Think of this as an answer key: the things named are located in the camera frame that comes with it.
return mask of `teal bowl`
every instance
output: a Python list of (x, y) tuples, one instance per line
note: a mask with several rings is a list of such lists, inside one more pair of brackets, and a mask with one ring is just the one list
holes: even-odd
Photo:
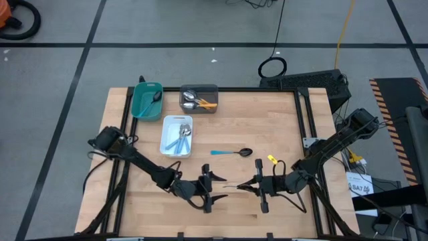
[[(153, 96), (156, 92), (162, 92), (162, 98), (154, 102)], [(146, 107), (151, 106), (145, 111), (143, 116), (140, 114)], [(157, 121), (162, 117), (163, 105), (163, 87), (156, 82), (143, 82), (137, 84), (134, 89), (134, 98), (132, 100), (131, 115), (141, 121)]]

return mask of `black floor stripe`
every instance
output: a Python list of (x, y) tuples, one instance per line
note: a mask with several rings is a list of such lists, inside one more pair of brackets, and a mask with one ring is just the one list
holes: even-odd
[(409, 32), (407, 32), (407, 29), (403, 23), (403, 20), (400, 17), (400, 14), (395, 7), (395, 4), (393, 0), (387, 0), (389, 7), (391, 8), (391, 11), (393, 12), (395, 21), (397, 22), (399, 29), (401, 31), (401, 34), (403, 34), (403, 37), (406, 41), (406, 44), (409, 45), (410, 53), (412, 54), (413, 60), (416, 63), (416, 66), (419, 70), (419, 73), (421, 73), (422, 79), (425, 82), (425, 85), (428, 86), (428, 73), (425, 69), (425, 66), (423, 65), (423, 62), (421, 58), (419, 57), (419, 54), (417, 53), (416, 47), (412, 42), (412, 39), (410, 38)]
[(0, 48), (84, 48), (85, 43), (0, 43)]
[[(93, 48), (272, 48), (274, 43), (94, 43)], [(337, 44), (278, 43), (277, 48), (336, 48)], [(341, 48), (407, 48), (407, 44), (341, 44)]]
[(414, 44), (415, 48), (428, 48), (428, 44)]
[[(84, 43), (0, 43), (0, 48), (84, 48)], [(274, 43), (92, 43), (91, 48), (272, 48)], [(278, 48), (336, 48), (336, 43), (278, 43)], [(407, 44), (341, 44), (348, 49), (408, 48)]]
[(66, 101), (64, 102), (64, 105), (62, 107), (60, 118), (58, 119), (58, 123), (56, 125), (55, 131), (53, 132), (53, 137), (49, 144), (49, 149), (47, 150), (45, 159), (43, 161), (43, 165), (41, 166), (39, 176), (37, 177), (37, 181), (36, 181), (33, 193), (30, 197), (29, 203), (27, 205), (27, 209), (25, 210), (15, 241), (22, 241), (27, 236), (31, 219), (33, 218), (35, 208), (37, 207), (37, 203), (41, 195), (41, 191), (43, 190), (43, 186), (45, 184), (47, 173), (49, 172), (52, 159), (56, 151), (56, 147), (58, 145), (58, 142), (60, 141), (61, 133), (64, 128), (64, 124), (66, 123), (68, 112), (70, 111), (73, 97), (74, 97), (74, 94), (76, 93), (76, 88), (79, 84), (80, 76), (82, 75), (82, 71), (89, 54), (90, 44), (94, 40), (95, 32), (100, 22), (101, 14), (102, 14), (102, 11), (104, 10), (105, 4), (106, 4), (106, 0), (101, 0), (100, 5), (98, 6), (98, 10), (96, 12), (94, 22), (92, 24), (88, 39), (86, 40), (85, 48), (83, 49), (82, 55), (79, 60), (79, 64), (76, 68), (76, 72), (74, 73), (72, 83), (70, 84)]

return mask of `orange vacuum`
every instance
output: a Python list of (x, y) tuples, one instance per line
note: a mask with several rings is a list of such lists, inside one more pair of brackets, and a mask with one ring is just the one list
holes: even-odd
[[(34, 14), (33, 25), (23, 33), (9, 34), (3, 33), (5, 29), (11, 27), (20, 29), (22, 22), (12, 17), (12, 11), (18, 6), (28, 8)], [(22, 40), (35, 35), (40, 28), (41, 17), (39, 11), (30, 3), (24, 0), (0, 0), (0, 38), (8, 40)]]

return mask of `black cable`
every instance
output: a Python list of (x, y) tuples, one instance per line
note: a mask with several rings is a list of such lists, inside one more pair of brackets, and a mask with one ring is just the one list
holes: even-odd
[(259, 69), (258, 69), (258, 73), (259, 73), (259, 76), (260, 76), (261, 78), (267, 78), (266, 76), (264, 76), (264, 75), (261, 73), (261, 69), (263, 68), (263, 66), (264, 66), (265, 64), (267, 64), (268, 62), (270, 62), (270, 61), (272, 61), (272, 60), (278, 60), (278, 61), (280, 61), (280, 62), (282, 63), (282, 66), (283, 66), (282, 71), (281, 71), (279, 74), (277, 74), (277, 75), (275, 75), (275, 76), (272, 76), (272, 77), (276, 77), (276, 76), (283, 76), (283, 75), (284, 75), (284, 74), (286, 74), (286, 72), (287, 72), (287, 62), (286, 62), (286, 60), (285, 60), (285, 59), (283, 59), (283, 58), (281, 58), (281, 57), (273, 57), (273, 56), (274, 56), (274, 53), (275, 53), (275, 49), (276, 49), (276, 44), (277, 44), (277, 42), (278, 42), (278, 35), (280, 34), (280, 28), (281, 28), (281, 22), (282, 22), (282, 13), (284, 12), (284, 5), (285, 5), (285, 4), (286, 4), (286, 0), (283, 0), (283, 2), (282, 2), (282, 8), (281, 8), (281, 15), (280, 15), (280, 22), (278, 23), (278, 29), (277, 29), (277, 31), (276, 31), (276, 37), (275, 37), (274, 50), (272, 51), (272, 54), (270, 55), (270, 57), (269, 57), (267, 60), (263, 61), (263, 62), (260, 64)]
[(397, 118), (394, 118), (394, 119), (392, 119), (392, 120), (386, 120), (386, 121), (383, 121), (383, 122), (381, 122), (381, 123), (379, 123), (379, 125), (384, 125), (383, 127), (381, 127), (381, 128), (384, 128), (384, 127), (387, 127), (388, 126), (388, 122), (394, 122), (394, 121), (397, 121), (396, 123), (401, 123), (401, 122), (405, 122), (407, 120), (407, 117), (406, 116), (398, 116)]
[(140, 139), (140, 137), (138, 137), (138, 135), (134, 135), (131, 138), (132, 138), (132, 141), (128, 145), (133, 145), (134, 143), (136, 143)]
[[(343, 162), (341, 162), (338, 158), (336, 158), (336, 157), (332, 157), (332, 158), (334, 158), (335, 160), (339, 161), (339, 162), (340, 162), (340, 163), (345, 167), (344, 163), (343, 163)], [(361, 178), (362, 178), (363, 180), (365, 180), (366, 182), (368, 182), (368, 183), (372, 184), (373, 186), (375, 186), (375, 187), (379, 188), (379, 189), (380, 189), (380, 190), (382, 190), (382, 191), (386, 191), (385, 189), (383, 189), (383, 188), (379, 187), (378, 185), (374, 184), (373, 182), (371, 182), (371, 181), (369, 181), (369, 180), (365, 179), (365, 178), (362, 176), (362, 174), (361, 174), (357, 169), (355, 169), (355, 170), (356, 170), (356, 172), (361, 176)], [(378, 181), (378, 182), (380, 182), (380, 183), (389, 183), (389, 182), (387, 182), (387, 181), (379, 181), (379, 180), (375, 180), (375, 181)], [(397, 187), (396, 185), (394, 185), (394, 184), (392, 184), (392, 183), (389, 183), (389, 184), (391, 184), (392, 186), (394, 186), (395, 188), (397, 188), (397, 189), (398, 189), (398, 187)]]
[(411, 228), (416, 229), (417, 231), (420, 231), (420, 232), (422, 232), (422, 233), (424, 233), (424, 234), (428, 234), (428, 230), (423, 230), (423, 229), (421, 229), (421, 228), (419, 228), (419, 227), (417, 227), (417, 226), (415, 226), (415, 225), (412, 225), (412, 224), (410, 224), (410, 223), (406, 222), (404, 219), (402, 219), (402, 218), (400, 218), (400, 217), (397, 217), (397, 216), (395, 216), (394, 214), (392, 214), (392, 213), (390, 213), (390, 212), (386, 211), (385, 209), (383, 209), (382, 207), (380, 207), (379, 205), (377, 205), (375, 202), (373, 202), (372, 200), (368, 199), (367, 197), (364, 197), (363, 195), (360, 195), (359, 193), (357, 193), (356, 191), (354, 191), (354, 190), (352, 190), (352, 189), (349, 189), (349, 190), (350, 190), (351, 192), (355, 193), (356, 195), (358, 195), (359, 197), (361, 197), (362, 199), (366, 200), (367, 202), (371, 203), (371, 204), (372, 204), (376, 209), (381, 210), (382, 212), (384, 212), (384, 213), (385, 213), (386, 215), (388, 215), (389, 217), (394, 218), (394, 219), (396, 219), (396, 220), (398, 220), (398, 221), (402, 222), (404, 225), (406, 225), (406, 226), (408, 226), (408, 227), (411, 227)]
[(342, 106), (343, 106), (343, 105), (341, 105), (341, 106), (340, 106), (340, 108), (339, 108), (339, 113), (337, 114), (336, 119), (334, 120), (334, 126), (336, 126), (337, 119), (338, 119), (339, 117), (342, 119), (342, 122), (343, 122), (343, 121), (345, 121), (345, 120), (340, 116), (340, 112), (342, 111)]
[(100, 162), (98, 165), (96, 165), (94, 168), (92, 168), (92, 170), (89, 171), (89, 173), (86, 175), (85, 177), (85, 181), (83, 181), (83, 193), (85, 193), (85, 189), (86, 189), (86, 182), (89, 179), (89, 176), (91, 176), (91, 174), (97, 169), (99, 168), (102, 164), (104, 164), (106, 161), (108, 160), (108, 158), (105, 158), (102, 162)]
[(250, 4), (254, 9), (258, 9), (259, 7), (271, 7), (272, 4), (274, 4), (274, 1), (276, 1), (276, 0), (265, 0), (265, 2), (263, 4), (261, 4), (261, 2), (263, 0), (260, 0), (259, 3), (254, 3), (254, 2), (252, 2), (250, 0), (238, 0), (238, 1), (235, 1), (235, 2), (232, 2), (232, 3), (230, 3), (230, 1), (231, 0), (226, 0), (225, 1), (226, 5), (235, 5), (237, 3), (246, 2), (246, 3)]
[(90, 157), (89, 156), (89, 154), (94, 154), (94, 155), (99, 155), (99, 156), (102, 156), (102, 157), (104, 157), (104, 158), (110, 158), (109, 156), (107, 156), (106, 154), (104, 154), (104, 153), (99, 153), (99, 152), (97, 152), (97, 151), (88, 151), (88, 153), (86, 153), (86, 156), (89, 158), (89, 159), (92, 159), (94, 156), (92, 156), (92, 157)]
[(349, 99), (348, 101), (346, 101), (346, 107), (345, 107), (345, 113), (343, 113), (343, 119), (346, 118), (346, 111), (348, 110), (348, 105), (349, 105)]
[(289, 197), (287, 197), (287, 196), (285, 196), (285, 195), (283, 195), (283, 194), (280, 194), (280, 193), (277, 193), (277, 195), (278, 196), (280, 196), (280, 197), (283, 197), (283, 198), (285, 198), (285, 199), (287, 199), (291, 204), (293, 204), (296, 208), (298, 208), (300, 211), (302, 211), (302, 213), (306, 213), (307, 211), (306, 211), (306, 207), (305, 207), (305, 203), (302, 201), (302, 198), (300, 197), (300, 194), (299, 194), (299, 192), (297, 192), (296, 193), (297, 194), (297, 197), (299, 198), (299, 201), (300, 201), (300, 203), (301, 203), (301, 205), (302, 205), (302, 207), (299, 207), (295, 202), (293, 202)]
[(203, 196), (200, 196), (201, 199), (203, 200), (203, 204), (201, 206), (196, 205), (192, 200), (187, 200), (187, 203), (190, 204), (190, 206), (192, 206), (193, 208), (197, 209), (197, 210), (203, 210), (205, 205), (207, 204), (207, 200), (205, 200), (205, 198), (203, 198)]
[[(285, 176), (286, 175), (286, 163), (282, 160), (279, 160), (278, 163), (284, 164), (284, 169), (282, 170), (282, 175)], [(276, 165), (277, 164), (275, 164), (274, 167), (272, 168), (272, 173), (274, 174), (274, 177), (276, 176), (276, 173), (275, 173)]]
[(175, 165), (177, 165), (177, 168), (175, 169), (175, 171), (179, 171), (180, 166), (181, 166), (181, 161), (176, 161), (176, 162), (174, 162), (173, 164), (169, 165), (169, 166), (168, 166), (167, 168), (165, 168), (164, 170), (166, 170), (166, 169), (170, 169), (171, 167), (174, 167)]

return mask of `yellow cable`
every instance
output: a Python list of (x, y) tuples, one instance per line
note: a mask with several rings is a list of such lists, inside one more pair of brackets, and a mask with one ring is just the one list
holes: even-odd
[(348, 21), (350, 19), (350, 15), (352, 14), (352, 10), (354, 9), (355, 0), (351, 0), (350, 7), (348, 10), (348, 15), (346, 16), (345, 23), (342, 28), (342, 33), (339, 37), (339, 42), (337, 42), (337, 48), (336, 48), (336, 58), (334, 59), (334, 69), (337, 69), (338, 59), (339, 59), (339, 49), (340, 49), (340, 43), (342, 43), (342, 38), (345, 35), (346, 27), (348, 26)]

